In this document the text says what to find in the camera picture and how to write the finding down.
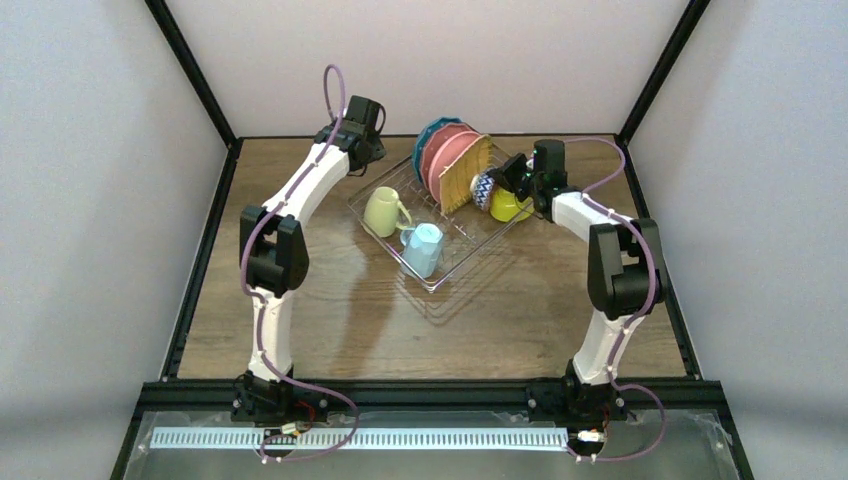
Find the yellow-green bowl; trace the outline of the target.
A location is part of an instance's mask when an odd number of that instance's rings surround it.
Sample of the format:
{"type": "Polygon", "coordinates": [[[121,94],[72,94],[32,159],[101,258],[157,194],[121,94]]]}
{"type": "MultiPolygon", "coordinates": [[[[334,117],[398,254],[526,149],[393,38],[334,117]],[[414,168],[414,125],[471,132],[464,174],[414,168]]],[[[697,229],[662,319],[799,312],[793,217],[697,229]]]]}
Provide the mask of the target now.
{"type": "Polygon", "coordinates": [[[533,202],[530,198],[518,201],[513,193],[500,187],[491,195],[489,214],[497,221],[521,222],[533,213],[533,202]]]}

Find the blue polka dot plate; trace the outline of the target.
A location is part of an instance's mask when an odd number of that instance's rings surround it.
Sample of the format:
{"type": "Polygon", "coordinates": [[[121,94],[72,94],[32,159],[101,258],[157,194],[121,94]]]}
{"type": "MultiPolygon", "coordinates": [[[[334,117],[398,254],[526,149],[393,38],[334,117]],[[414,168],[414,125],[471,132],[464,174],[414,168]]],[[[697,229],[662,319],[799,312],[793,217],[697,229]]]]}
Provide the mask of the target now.
{"type": "Polygon", "coordinates": [[[431,121],[418,134],[411,154],[411,164],[416,174],[416,178],[421,184],[424,184],[424,177],[421,173],[421,167],[423,162],[423,150],[427,142],[438,129],[444,127],[447,124],[461,122],[462,120],[458,117],[439,117],[431,121]]]}

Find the blue zigzag patterned bowl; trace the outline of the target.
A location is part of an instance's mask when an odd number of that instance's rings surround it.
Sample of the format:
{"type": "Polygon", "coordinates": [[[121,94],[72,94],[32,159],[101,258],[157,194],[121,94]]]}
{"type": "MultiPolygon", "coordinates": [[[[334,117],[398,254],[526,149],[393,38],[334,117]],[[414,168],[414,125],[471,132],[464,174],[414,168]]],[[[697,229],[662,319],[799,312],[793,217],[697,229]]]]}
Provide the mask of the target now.
{"type": "Polygon", "coordinates": [[[481,211],[488,211],[496,185],[493,169],[475,175],[470,183],[471,202],[481,211]]]}

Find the light green mug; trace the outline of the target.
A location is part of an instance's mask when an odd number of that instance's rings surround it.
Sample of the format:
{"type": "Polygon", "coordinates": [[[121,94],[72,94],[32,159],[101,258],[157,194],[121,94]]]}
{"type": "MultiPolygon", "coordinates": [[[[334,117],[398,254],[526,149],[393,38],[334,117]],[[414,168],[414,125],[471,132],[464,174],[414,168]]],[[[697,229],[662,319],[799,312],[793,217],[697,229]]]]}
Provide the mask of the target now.
{"type": "Polygon", "coordinates": [[[388,186],[378,187],[371,193],[363,221],[378,238],[388,238],[397,230],[413,227],[410,212],[400,200],[399,193],[388,186]]]}

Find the pink polka dot plate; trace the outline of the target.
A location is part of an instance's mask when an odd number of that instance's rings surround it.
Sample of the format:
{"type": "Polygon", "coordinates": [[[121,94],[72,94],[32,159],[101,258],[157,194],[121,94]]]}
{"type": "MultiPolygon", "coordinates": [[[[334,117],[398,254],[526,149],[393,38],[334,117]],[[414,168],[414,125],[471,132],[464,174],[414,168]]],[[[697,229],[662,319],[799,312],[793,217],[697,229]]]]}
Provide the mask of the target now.
{"type": "Polygon", "coordinates": [[[439,199],[438,173],[435,172],[434,167],[437,152],[450,138],[459,134],[464,134],[465,132],[477,134],[476,130],[474,130],[472,127],[470,127],[464,122],[447,124],[444,127],[438,129],[432,135],[423,150],[423,162],[421,167],[421,173],[424,177],[423,185],[427,188],[429,193],[436,200],[439,199]]]}

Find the light blue mug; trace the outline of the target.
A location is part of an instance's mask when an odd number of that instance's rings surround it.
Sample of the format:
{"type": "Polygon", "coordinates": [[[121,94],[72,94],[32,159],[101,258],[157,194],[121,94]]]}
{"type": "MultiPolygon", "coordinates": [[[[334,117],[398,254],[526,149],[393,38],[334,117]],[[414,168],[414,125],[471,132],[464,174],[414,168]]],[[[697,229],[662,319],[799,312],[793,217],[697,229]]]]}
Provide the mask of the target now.
{"type": "Polygon", "coordinates": [[[400,233],[403,245],[401,254],[402,271],[422,279],[430,277],[436,270],[444,243],[442,230],[434,223],[420,223],[400,233]]]}

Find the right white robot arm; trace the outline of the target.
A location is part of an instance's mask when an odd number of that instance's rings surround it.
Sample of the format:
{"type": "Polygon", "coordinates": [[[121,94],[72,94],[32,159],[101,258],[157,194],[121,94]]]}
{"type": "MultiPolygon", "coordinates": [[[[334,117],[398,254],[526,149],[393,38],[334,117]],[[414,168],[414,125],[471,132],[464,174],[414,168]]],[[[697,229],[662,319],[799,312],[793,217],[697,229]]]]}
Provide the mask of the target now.
{"type": "Polygon", "coordinates": [[[614,385],[624,349],[635,330],[670,286],[657,222],[633,218],[592,196],[622,175],[627,159],[620,146],[619,165],[609,175],[579,188],[569,181],[566,142],[542,139],[532,154],[517,154],[487,175],[535,213],[569,230],[588,246],[586,291],[593,314],[569,373],[580,387],[614,385]]]}

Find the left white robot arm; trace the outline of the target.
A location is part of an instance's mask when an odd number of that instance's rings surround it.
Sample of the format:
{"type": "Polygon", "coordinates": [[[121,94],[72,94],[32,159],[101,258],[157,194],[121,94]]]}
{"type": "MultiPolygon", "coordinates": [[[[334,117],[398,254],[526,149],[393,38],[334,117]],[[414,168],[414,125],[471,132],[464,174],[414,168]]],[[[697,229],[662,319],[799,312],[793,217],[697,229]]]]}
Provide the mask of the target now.
{"type": "Polygon", "coordinates": [[[310,263],[306,224],[339,181],[385,156],[384,121],[380,103],[353,95],[343,115],[316,134],[291,179],[262,205],[241,213],[240,281],[254,323],[247,371],[263,382],[290,380],[294,294],[310,263]]]}

